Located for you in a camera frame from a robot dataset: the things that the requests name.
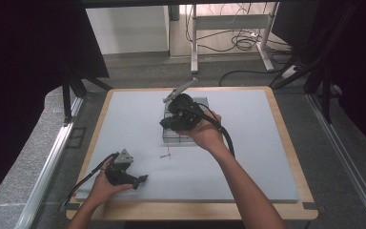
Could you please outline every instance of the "wrist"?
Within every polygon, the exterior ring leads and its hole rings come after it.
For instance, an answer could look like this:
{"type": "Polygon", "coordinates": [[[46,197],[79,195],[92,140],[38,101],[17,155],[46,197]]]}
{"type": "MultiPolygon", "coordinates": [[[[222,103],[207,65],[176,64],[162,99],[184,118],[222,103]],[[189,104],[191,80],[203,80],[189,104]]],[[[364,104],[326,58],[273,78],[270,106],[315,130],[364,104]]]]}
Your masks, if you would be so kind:
{"type": "Polygon", "coordinates": [[[208,151],[216,160],[219,160],[220,158],[222,158],[226,155],[232,155],[224,143],[214,145],[214,146],[210,147],[210,149],[208,151]]]}
{"type": "Polygon", "coordinates": [[[93,209],[93,210],[96,209],[96,208],[98,208],[100,205],[101,205],[100,203],[97,203],[97,202],[93,201],[90,198],[87,198],[85,200],[85,202],[82,204],[82,206],[84,206],[85,208],[87,208],[87,209],[93,209]]]}

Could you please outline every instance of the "white wall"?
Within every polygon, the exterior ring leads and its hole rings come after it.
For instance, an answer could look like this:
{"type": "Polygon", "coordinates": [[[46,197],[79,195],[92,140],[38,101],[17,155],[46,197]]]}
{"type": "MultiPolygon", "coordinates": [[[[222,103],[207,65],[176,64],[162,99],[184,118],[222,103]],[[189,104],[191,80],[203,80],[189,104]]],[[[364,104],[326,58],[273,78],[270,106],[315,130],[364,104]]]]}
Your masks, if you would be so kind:
{"type": "Polygon", "coordinates": [[[102,54],[169,49],[168,7],[87,9],[102,54]]]}

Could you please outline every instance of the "wooden frame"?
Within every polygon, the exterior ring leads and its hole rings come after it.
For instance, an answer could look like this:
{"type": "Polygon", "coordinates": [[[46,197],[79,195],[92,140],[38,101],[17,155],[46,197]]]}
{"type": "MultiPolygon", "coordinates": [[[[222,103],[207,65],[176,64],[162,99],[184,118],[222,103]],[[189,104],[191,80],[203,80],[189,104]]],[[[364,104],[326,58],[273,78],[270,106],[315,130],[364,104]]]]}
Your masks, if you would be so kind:
{"type": "MultiPolygon", "coordinates": [[[[94,130],[91,145],[87,151],[83,163],[79,180],[81,180],[92,157],[96,140],[100,133],[103,120],[109,109],[109,103],[114,92],[145,92],[145,91],[166,91],[172,89],[114,89],[109,91],[103,109],[98,118],[94,130]]],[[[300,200],[296,203],[274,203],[275,209],[284,219],[316,219],[318,212],[314,209],[305,209],[304,203],[314,203],[311,191],[306,178],[303,174],[298,157],[295,153],[293,142],[287,132],[284,120],[278,109],[273,91],[269,87],[224,87],[224,88],[191,88],[192,91],[212,90],[263,90],[272,109],[274,121],[277,126],[281,141],[283,143],[290,167],[295,177],[296,187],[298,189],[300,200]]],[[[82,203],[71,198],[71,203],[82,203]]],[[[75,210],[67,211],[67,217],[71,219],[75,210]]],[[[205,202],[154,202],[154,201],[109,201],[107,204],[99,207],[92,217],[101,220],[241,220],[235,203],[205,203],[205,202]]]]}

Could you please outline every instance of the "floor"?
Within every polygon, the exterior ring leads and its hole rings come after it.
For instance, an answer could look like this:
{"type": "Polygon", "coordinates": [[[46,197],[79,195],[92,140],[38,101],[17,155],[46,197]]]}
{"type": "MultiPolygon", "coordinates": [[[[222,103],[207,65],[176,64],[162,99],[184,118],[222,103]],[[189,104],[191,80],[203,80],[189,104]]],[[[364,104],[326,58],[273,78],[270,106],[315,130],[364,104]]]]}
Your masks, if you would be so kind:
{"type": "MultiPolygon", "coordinates": [[[[103,81],[115,88],[176,87],[192,78],[190,58],[187,55],[187,52],[179,52],[173,58],[162,55],[105,56],[111,78],[103,81]]],[[[277,62],[285,62],[287,58],[285,55],[278,56],[277,62]]],[[[199,61],[198,87],[217,87],[222,75],[237,70],[264,71],[258,55],[220,55],[209,52],[201,56],[199,61]]],[[[273,73],[232,73],[224,79],[222,86],[265,86],[274,77],[273,73]]],[[[318,219],[311,222],[310,228],[366,228],[366,205],[363,196],[357,191],[351,175],[336,152],[336,147],[303,93],[304,82],[305,78],[300,78],[287,87],[274,91],[274,96],[320,210],[318,219]]],[[[73,127],[74,130],[84,130],[84,140],[82,144],[77,142],[77,138],[68,141],[52,175],[48,191],[38,212],[31,219],[31,228],[64,228],[68,223],[64,213],[58,212],[57,208],[76,182],[95,120],[106,96],[106,92],[99,87],[88,81],[84,83],[89,92],[84,97],[73,127]]],[[[314,94],[317,100],[319,93],[314,94]]],[[[336,99],[331,102],[332,126],[366,183],[366,137],[343,113],[336,99]]],[[[13,228],[18,222],[62,126],[62,90],[58,88],[47,95],[45,111],[22,154],[0,186],[0,228],[13,228]]],[[[288,221],[290,228],[303,228],[305,223],[288,221]]],[[[90,228],[123,228],[124,225],[123,221],[93,221],[90,228]]],[[[147,226],[159,228],[158,225],[147,226]]]]}

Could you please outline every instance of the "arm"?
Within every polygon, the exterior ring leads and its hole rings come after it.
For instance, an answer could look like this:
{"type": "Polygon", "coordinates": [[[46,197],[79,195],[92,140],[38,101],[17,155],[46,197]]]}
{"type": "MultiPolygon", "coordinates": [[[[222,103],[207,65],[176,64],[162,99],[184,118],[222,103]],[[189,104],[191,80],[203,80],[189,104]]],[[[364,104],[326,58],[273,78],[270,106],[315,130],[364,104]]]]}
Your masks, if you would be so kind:
{"type": "MultiPolygon", "coordinates": [[[[218,121],[221,120],[220,115],[216,117],[218,121]]],[[[218,162],[246,228],[287,228],[270,201],[229,152],[221,133],[214,125],[203,119],[194,129],[177,133],[193,138],[198,146],[210,152],[218,162]]]]}
{"type": "Polygon", "coordinates": [[[104,168],[100,170],[100,174],[96,177],[88,198],[81,205],[75,216],[73,216],[67,227],[68,229],[88,228],[88,223],[98,206],[107,202],[114,194],[132,188],[131,184],[113,186],[109,183],[104,171],[106,170],[110,160],[111,158],[104,163],[104,168]]]}

